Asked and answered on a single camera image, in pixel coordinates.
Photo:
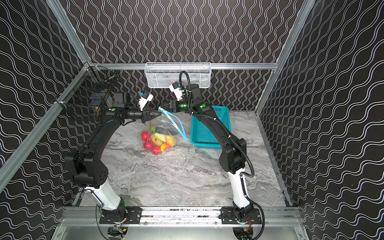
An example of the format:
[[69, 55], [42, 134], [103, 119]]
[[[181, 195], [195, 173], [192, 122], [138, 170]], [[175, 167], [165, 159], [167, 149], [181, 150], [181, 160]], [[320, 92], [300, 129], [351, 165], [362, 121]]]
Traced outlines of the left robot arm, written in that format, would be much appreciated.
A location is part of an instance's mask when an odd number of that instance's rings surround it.
[[65, 156], [67, 170], [75, 184], [83, 187], [99, 203], [97, 209], [105, 215], [126, 215], [124, 200], [112, 189], [109, 170], [101, 157], [112, 135], [120, 127], [140, 120], [142, 123], [161, 116], [153, 109], [146, 108], [154, 96], [148, 92], [139, 93], [140, 100], [135, 107], [129, 105], [128, 93], [116, 92], [112, 106], [103, 109], [99, 115], [99, 125], [85, 144], [73, 153]]

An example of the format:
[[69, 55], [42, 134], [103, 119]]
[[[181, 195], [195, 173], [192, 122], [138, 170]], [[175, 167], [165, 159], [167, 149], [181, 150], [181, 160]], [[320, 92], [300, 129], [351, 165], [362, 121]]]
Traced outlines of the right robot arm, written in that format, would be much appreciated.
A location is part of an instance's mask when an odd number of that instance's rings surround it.
[[199, 85], [191, 84], [183, 87], [179, 83], [169, 85], [176, 98], [164, 103], [162, 108], [171, 113], [185, 112], [196, 118], [218, 141], [222, 152], [219, 162], [228, 173], [233, 190], [235, 220], [247, 222], [255, 208], [248, 196], [245, 177], [253, 178], [255, 170], [247, 155], [247, 143], [237, 138], [224, 125], [213, 106], [203, 101]]

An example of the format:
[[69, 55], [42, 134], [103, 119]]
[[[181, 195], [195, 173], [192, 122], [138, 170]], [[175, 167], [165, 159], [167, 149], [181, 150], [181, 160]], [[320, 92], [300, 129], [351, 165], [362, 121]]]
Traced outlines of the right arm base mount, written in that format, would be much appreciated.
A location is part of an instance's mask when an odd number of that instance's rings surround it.
[[221, 219], [223, 225], [231, 224], [249, 224], [249, 221], [252, 221], [252, 224], [261, 224], [262, 216], [259, 209], [254, 207], [246, 207], [239, 209], [238, 207], [222, 207], [219, 214], [219, 219]]

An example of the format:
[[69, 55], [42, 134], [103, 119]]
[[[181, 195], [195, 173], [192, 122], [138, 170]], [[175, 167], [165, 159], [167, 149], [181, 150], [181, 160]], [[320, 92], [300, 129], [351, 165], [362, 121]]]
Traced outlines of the dark eggplant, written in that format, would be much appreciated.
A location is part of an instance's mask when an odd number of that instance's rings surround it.
[[168, 135], [168, 136], [176, 136], [179, 133], [178, 131], [170, 130], [162, 127], [156, 127], [156, 131], [159, 134]]

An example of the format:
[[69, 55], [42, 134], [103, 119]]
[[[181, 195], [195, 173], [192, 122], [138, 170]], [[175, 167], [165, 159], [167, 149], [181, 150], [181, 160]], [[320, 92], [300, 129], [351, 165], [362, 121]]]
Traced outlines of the yellow lemon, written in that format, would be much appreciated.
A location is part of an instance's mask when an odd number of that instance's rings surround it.
[[154, 145], [156, 145], [156, 146], [161, 146], [164, 142], [160, 139], [160, 138], [158, 138], [156, 135], [151, 135], [151, 141], [152, 141], [152, 143], [154, 144]]

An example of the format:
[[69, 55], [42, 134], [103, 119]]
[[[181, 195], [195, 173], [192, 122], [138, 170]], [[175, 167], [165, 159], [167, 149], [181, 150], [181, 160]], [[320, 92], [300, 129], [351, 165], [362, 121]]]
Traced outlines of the clear zip top bag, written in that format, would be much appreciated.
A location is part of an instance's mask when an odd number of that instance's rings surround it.
[[188, 137], [180, 119], [159, 107], [155, 116], [145, 123], [140, 139], [143, 147], [153, 155], [160, 155], [174, 148]]

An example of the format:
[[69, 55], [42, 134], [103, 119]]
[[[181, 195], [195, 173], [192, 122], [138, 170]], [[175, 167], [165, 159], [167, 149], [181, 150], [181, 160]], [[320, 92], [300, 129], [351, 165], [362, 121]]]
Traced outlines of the red tomato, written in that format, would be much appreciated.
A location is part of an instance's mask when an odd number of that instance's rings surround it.
[[151, 134], [148, 132], [141, 133], [141, 140], [147, 142], [151, 138]]
[[152, 141], [147, 141], [144, 142], [143, 146], [146, 150], [151, 151], [153, 149], [154, 143]]

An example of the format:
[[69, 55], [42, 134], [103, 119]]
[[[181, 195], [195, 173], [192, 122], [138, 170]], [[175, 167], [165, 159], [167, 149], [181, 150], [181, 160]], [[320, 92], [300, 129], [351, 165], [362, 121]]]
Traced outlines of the small orange fruit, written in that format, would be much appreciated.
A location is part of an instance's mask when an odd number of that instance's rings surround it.
[[165, 152], [165, 151], [167, 151], [168, 149], [170, 149], [172, 146], [170, 146], [168, 143], [163, 143], [162, 145], [161, 145], [161, 151], [162, 152]]

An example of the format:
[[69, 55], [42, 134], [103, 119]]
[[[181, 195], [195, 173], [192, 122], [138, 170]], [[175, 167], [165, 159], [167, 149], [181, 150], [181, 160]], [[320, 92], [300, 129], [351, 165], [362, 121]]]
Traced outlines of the yellow potato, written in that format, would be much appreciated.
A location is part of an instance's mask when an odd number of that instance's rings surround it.
[[173, 136], [165, 135], [165, 140], [166, 140], [166, 143], [171, 147], [173, 147], [176, 144], [176, 140]]

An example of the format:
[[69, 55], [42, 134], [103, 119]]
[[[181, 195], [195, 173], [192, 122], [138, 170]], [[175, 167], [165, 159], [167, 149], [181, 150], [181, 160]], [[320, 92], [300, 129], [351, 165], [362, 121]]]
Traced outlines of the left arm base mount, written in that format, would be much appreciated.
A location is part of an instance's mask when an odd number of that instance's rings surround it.
[[139, 224], [143, 209], [140, 207], [125, 207], [119, 210], [102, 210], [99, 224]]

